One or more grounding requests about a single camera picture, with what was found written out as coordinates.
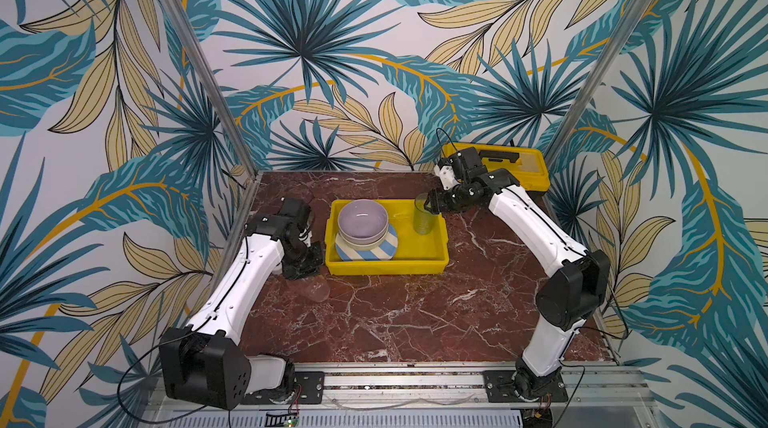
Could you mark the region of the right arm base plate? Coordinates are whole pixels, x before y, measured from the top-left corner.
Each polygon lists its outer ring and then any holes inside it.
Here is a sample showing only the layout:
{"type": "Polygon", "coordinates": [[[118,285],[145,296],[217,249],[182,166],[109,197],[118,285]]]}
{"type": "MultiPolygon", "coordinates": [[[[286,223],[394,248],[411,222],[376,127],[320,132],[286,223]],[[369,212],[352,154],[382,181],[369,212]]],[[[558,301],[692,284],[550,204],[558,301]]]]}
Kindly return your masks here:
{"type": "Polygon", "coordinates": [[[487,370],[482,372],[483,387],[490,403],[566,402],[569,397],[561,370],[536,377],[527,371],[487,370]]]}

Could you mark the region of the pink translucent cup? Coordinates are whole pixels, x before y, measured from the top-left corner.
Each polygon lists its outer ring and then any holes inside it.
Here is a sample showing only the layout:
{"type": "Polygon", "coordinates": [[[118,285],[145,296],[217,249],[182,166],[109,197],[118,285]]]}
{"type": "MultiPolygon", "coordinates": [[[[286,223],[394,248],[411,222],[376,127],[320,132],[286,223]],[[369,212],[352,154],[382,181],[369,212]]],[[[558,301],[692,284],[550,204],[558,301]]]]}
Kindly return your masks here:
{"type": "Polygon", "coordinates": [[[323,275],[316,275],[287,282],[288,287],[315,303],[322,303],[330,296],[330,286],[323,275]]]}

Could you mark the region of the pale green bowl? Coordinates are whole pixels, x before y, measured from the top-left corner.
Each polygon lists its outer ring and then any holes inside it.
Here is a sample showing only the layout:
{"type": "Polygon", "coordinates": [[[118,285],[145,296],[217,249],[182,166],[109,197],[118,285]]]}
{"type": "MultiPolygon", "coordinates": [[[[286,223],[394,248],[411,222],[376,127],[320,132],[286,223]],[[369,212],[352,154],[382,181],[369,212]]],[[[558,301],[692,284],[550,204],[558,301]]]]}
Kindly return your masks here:
{"type": "Polygon", "coordinates": [[[374,247],[381,245],[386,240],[388,235],[389,235],[388,230],[382,231],[376,236],[369,236],[369,237],[354,237],[354,236],[345,234],[343,231],[340,231],[338,234],[338,237],[344,243],[346,243],[349,246],[354,246],[356,249],[371,250],[374,247]]]}

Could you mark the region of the yellow plastic bin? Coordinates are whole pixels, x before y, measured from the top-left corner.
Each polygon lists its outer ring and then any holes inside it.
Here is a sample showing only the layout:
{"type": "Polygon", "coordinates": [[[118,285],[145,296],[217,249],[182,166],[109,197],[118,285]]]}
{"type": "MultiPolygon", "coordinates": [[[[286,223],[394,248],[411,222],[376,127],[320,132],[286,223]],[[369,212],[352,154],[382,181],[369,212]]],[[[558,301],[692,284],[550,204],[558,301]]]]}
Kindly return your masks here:
{"type": "Polygon", "coordinates": [[[432,230],[418,234],[413,226],[413,200],[378,200],[389,215],[391,231],[397,238],[392,257],[385,260],[352,260],[337,250],[336,238],[340,233],[339,215],[351,200],[336,200],[331,204],[330,218],[325,232],[325,264],[335,276],[369,275],[433,275],[444,271],[449,262],[446,221],[438,215],[432,230]]]}

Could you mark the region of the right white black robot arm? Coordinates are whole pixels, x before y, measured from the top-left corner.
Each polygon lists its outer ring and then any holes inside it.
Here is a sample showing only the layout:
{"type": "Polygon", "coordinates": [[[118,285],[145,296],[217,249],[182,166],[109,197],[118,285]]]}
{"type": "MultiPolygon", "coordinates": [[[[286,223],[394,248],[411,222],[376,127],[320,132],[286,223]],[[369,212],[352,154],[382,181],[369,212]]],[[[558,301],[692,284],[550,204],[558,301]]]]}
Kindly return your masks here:
{"type": "Polygon", "coordinates": [[[608,288],[610,260],[591,251],[556,225],[512,173],[489,170],[473,147],[437,161],[441,186],[427,194],[432,214],[463,213],[486,207],[503,221],[538,260],[547,276],[535,297],[538,322],[515,364],[515,395],[538,401],[551,392],[571,342],[600,307],[608,288]]]}

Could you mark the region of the lilac bowl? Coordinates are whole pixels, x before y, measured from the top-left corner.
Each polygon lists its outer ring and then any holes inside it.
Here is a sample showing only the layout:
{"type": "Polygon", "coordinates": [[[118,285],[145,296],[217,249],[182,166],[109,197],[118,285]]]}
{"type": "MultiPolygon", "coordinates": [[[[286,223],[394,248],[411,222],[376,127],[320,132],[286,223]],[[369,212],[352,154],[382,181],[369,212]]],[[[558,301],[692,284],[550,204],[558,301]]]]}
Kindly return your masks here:
{"type": "Polygon", "coordinates": [[[354,237],[376,236],[388,230],[389,215],[376,201],[354,200],[340,210],[338,226],[340,231],[354,237]]]}

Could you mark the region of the grey translucent cup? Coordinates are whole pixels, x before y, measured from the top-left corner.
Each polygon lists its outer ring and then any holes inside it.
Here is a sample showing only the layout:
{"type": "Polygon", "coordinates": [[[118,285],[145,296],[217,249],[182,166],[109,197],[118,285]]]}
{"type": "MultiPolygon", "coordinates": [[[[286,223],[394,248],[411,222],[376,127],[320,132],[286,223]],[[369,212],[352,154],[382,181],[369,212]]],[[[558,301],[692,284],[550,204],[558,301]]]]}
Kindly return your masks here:
{"type": "Polygon", "coordinates": [[[413,229],[419,235],[430,234],[437,222],[437,216],[427,209],[429,196],[419,194],[414,200],[413,229]]]}

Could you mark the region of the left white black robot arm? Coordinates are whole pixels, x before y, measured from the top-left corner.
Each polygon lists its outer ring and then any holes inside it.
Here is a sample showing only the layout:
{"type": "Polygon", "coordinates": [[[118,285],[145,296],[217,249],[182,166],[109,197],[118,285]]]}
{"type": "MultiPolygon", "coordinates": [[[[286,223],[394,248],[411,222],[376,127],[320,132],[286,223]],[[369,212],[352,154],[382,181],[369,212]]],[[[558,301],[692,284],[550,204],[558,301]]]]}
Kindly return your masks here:
{"type": "Polygon", "coordinates": [[[183,327],[167,329],[160,340],[167,397],[232,410],[256,392],[292,393],[291,364],[277,355],[251,359],[240,341],[270,276],[293,281],[318,274],[323,253],[311,225],[310,206],[296,198],[282,199],[275,214],[248,219],[239,251],[213,293],[183,327]]]}

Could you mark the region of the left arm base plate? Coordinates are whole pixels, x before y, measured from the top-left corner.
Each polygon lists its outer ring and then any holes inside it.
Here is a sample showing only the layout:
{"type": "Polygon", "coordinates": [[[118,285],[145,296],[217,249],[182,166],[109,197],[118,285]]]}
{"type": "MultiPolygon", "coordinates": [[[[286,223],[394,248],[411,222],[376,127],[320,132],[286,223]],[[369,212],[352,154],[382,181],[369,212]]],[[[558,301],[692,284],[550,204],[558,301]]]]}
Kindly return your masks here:
{"type": "Polygon", "coordinates": [[[261,401],[272,405],[289,403],[320,405],[323,401],[325,373],[322,371],[300,371],[288,375],[276,389],[267,390],[261,401]]]}

